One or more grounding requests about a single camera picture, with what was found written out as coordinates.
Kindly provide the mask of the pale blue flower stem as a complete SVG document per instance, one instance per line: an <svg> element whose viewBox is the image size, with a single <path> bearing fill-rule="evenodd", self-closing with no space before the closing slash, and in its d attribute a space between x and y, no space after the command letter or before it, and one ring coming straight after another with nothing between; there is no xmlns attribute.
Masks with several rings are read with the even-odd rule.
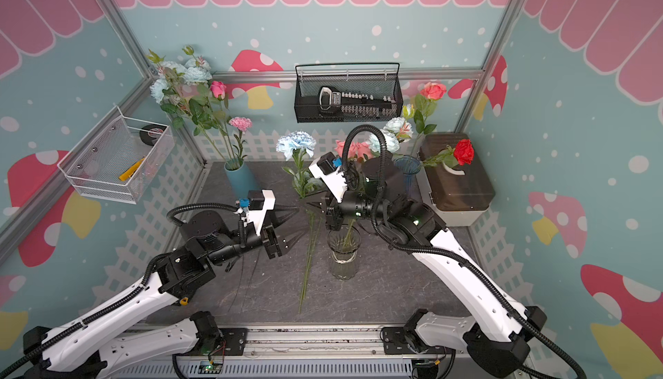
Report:
<svg viewBox="0 0 663 379"><path fill-rule="evenodd" d="M313 266L315 248L319 236L319 227L320 227L320 218L316 213L307 212L307 217L309 223L309 233L308 233L309 239L307 246L306 266L300 289L298 313L302 312L305 300L307 298L308 281L311 273L311 268Z"/></svg>

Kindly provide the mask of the clear glass vase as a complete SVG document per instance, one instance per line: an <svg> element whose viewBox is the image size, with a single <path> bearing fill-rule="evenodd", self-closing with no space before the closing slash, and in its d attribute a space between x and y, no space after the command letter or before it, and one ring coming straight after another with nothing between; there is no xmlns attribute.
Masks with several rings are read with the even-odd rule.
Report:
<svg viewBox="0 0 663 379"><path fill-rule="evenodd" d="M338 231L330 231L327 245L331 251L331 275L341 281L352 279L358 272L361 236L355 225L342 225Z"/></svg>

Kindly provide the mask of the single blue flower stem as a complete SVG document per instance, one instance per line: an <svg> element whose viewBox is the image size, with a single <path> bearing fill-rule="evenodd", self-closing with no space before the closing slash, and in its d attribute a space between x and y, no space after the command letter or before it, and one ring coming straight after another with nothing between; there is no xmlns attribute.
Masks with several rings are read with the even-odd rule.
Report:
<svg viewBox="0 0 663 379"><path fill-rule="evenodd" d="M258 259L259 259L258 256L249 257L249 258L243 256L241 258L240 276L238 279L238 285L235 289L235 292L232 296L231 304L229 306L230 312L232 312L232 309L235 306L238 296L243 292L245 287L251 283L251 277L253 277L253 274L256 270Z"/></svg>

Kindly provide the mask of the purple glass vase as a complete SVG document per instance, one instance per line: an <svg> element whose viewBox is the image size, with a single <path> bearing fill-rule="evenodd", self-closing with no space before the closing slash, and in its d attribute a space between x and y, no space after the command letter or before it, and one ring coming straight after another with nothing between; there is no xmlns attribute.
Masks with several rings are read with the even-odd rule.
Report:
<svg viewBox="0 0 663 379"><path fill-rule="evenodd" d="M412 192L416 176L422 169L421 160L416 156L403 155L395 159L395 166L403 173L405 189L408 194Z"/></svg>

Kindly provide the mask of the double blue carnation stem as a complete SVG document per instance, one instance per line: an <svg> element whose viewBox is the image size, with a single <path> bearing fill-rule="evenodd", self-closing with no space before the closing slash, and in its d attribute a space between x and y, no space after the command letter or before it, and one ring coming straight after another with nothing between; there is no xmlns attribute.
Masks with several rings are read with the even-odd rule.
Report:
<svg viewBox="0 0 663 379"><path fill-rule="evenodd" d="M314 157L314 149L317 142L307 132L291 132L278 139L276 151L287 161L292 161L292 167L283 167L282 169L292 177L292 185L301 199L320 189L321 180L314 178L312 172L305 163L305 157Z"/></svg>

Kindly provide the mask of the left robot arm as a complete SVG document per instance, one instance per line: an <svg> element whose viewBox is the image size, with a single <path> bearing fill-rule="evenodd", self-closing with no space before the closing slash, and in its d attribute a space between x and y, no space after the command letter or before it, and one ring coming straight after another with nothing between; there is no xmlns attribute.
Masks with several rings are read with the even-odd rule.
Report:
<svg viewBox="0 0 663 379"><path fill-rule="evenodd" d="M26 378L105 378L158 356L212 355L228 341L207 311L150 332L127 336L125 331L163 308L186 306L215 278L217 267L231 268L250 251L285 255L303 234L276 231L299 210L277 204L270 190L251 191L232 205L203 202L170 210L167 219L180 231L183 246L151 258L133 284L79 318L26 332L22 357L1 376L29 365Z"/></svg>

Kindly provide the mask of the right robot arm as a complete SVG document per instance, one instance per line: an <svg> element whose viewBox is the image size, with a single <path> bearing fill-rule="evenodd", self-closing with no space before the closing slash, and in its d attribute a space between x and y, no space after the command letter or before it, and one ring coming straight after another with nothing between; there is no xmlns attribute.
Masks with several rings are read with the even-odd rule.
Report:
<svg viewBox="0 0 663 379"><path fill-rule="evenodd" d="M352 218L369 220L390 249L423 263L469 311L464 318L417 311L403 329L413 351L440 346L467 353L492 377L505 378L520 370L543 378L545 373L526 364L529 342L536 339L578 378L586 376L581 365L542 332L547 321L543 310L524 306L500 288L459 244L440 215L407 195L385 132L359 125L348 134L341 154L319 156L309 170L326 187L314 206L325 215L328 229L336 231Z"/></svg>

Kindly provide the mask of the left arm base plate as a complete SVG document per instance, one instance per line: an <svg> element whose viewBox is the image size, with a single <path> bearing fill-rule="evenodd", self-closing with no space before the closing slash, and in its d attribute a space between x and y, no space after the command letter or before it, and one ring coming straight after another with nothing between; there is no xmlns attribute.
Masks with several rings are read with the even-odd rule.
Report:
<svg viewBox="0 0 663 379"><path fill-rule="evenodd" d="M217 332L196 332L193 348L178 356L243 356L247 344L247 328L221 328Z"/></svg>

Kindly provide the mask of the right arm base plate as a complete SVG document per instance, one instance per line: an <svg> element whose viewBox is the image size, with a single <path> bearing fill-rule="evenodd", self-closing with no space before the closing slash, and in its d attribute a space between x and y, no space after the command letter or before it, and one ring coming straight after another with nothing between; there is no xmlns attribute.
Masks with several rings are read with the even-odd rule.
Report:
<svg viewBox="0 0 663 379"><path fill-rule="evenodd" d="M451 355L452 349L428 346L414 332L404 327L383 327L380 332L386 355Z"/></svg>

